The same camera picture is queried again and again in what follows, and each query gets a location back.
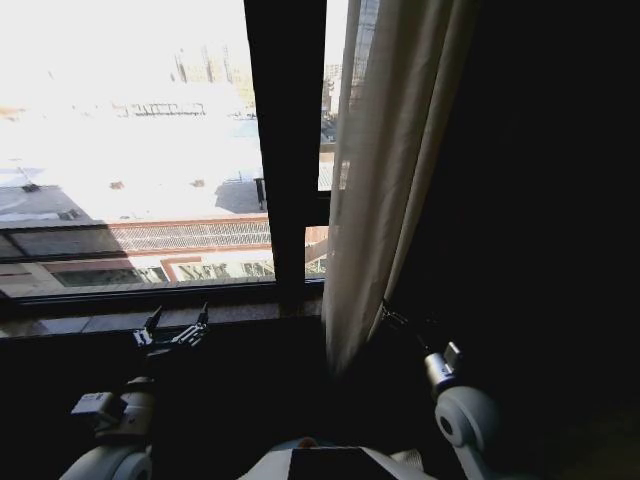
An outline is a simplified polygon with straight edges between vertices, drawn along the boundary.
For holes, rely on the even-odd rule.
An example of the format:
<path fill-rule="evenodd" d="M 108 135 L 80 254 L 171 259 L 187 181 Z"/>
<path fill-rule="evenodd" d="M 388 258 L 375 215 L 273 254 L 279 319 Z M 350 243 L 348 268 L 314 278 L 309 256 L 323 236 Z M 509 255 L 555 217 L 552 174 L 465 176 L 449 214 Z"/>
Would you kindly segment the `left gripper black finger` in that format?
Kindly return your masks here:
<path fill-rule="evenodd" d="M 205 302 L 198 313 L 196 321 L 189 325 L 180 334 L 174 336 L 170 344 L 178 346 L 195 347 L 209 331 L 209 309 Z"/>
<path fill-rule="evenodd" d="M 163 307 L 156 308 L 145 320 L 143 326 L 133 332 L 134 341 L 139 348 L 146 348 L 154 343 L 154 332 L 162 316 Z"/>

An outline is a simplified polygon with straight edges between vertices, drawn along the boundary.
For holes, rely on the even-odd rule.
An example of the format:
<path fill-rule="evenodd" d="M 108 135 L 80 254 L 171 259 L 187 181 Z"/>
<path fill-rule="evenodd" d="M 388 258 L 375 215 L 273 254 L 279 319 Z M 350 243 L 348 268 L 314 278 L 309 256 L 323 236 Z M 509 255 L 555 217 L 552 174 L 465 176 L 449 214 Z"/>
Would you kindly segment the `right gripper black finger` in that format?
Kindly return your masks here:
<path fill-rule="evenodd" d="M 390 326 L 408 326 L 409 320 L 401 313 L 395 311 L 390 303 L 383 300 L 381 303 L 381 320 Z"/>

